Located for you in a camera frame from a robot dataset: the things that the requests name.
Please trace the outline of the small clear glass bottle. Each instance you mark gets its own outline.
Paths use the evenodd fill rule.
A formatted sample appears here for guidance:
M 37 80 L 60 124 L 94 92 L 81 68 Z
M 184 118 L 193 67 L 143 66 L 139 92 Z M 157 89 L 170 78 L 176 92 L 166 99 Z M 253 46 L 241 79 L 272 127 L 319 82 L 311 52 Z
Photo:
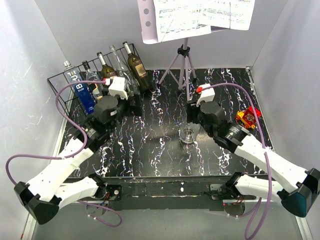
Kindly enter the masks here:
M 196 141 L 200 128 L 201 128 L 200 124 L 185 122 L 180 127 L 179 139 L 185 144 L 194 143 Z

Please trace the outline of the blue square bottle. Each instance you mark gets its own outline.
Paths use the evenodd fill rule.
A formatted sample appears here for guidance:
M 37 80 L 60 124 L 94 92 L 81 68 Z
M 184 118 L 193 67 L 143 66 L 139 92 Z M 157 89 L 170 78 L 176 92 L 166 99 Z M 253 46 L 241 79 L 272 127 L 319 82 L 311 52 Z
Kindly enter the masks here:
M 68 83 L 73 83 L 72 87 L 75 91 L 76 96 L 82 103 L 86 113 L 88 115 L 94 112 L 94 106 L 96 102 L 92 98 L 91 93 L 88 90 L 87 84 L 84 83 L 84 77 L 80 69 L 72 65 L 68 60 L 63 63 L 64 75 L 67 78 Z

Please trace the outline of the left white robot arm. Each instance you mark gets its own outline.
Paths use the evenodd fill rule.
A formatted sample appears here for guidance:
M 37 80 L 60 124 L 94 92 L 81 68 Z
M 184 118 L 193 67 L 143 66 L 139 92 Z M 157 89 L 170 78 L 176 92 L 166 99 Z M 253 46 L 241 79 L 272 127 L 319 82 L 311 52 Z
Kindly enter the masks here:
M 101 200 L 106 196 L 107 183 L 96 173 L 70 185 L 62 184 L 111 138 L 124 117 L 140 117 L 142 112 L 138 92 L 125 99 L 119 95 L 103 96 L 58 157 L 28 182 L 15 184 L 14 191 L 20 203 L 38 224 L 48 223 L 60 209 L 71 203 L 84 198 Z

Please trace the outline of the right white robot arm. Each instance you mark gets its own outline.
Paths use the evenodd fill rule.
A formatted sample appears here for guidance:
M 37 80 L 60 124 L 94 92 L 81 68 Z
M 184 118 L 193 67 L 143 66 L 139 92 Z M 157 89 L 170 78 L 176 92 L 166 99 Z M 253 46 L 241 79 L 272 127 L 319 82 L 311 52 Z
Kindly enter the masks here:
M 227 181 L 226 192 L 232 199 L 241 195 L 271 197 L 291 214 L 304 218 L 320 194 L 320 172 L 293 164 L 276 152 L 263 148 L 256 137 L 237 123 L 226 120 L 224 109 L 215 101 L 190 100 L 186 107 L 187 121 L 200 124 L 207 135 L 221 148 L 244 158 L 271 175 L 271 182 L 255 180 L 244 173 L 235 173 Z

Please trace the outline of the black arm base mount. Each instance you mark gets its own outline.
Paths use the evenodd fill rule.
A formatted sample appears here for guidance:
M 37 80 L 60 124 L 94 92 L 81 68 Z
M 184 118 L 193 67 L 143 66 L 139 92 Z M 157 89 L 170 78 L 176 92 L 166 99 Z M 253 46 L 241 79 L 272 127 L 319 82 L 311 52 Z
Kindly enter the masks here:
M 218 186 L 230 176 L 160 176 L 160 177 L 104 177 L 109 185 L 122 187 L 120 200 L 108 205 L 116 211 L 124 210 L 185 210 L 222 211 L 221 199 L 212 199 L 204 192 Z

